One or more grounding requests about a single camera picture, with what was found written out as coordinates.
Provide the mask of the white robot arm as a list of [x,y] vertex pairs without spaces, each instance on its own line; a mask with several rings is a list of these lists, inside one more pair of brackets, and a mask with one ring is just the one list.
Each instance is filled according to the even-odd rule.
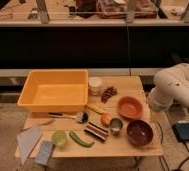
[[158,71],[154,76],[155,87],[147,97],[154,111],[167,111],[174,100],[189,108],[189,64],[180,63]]

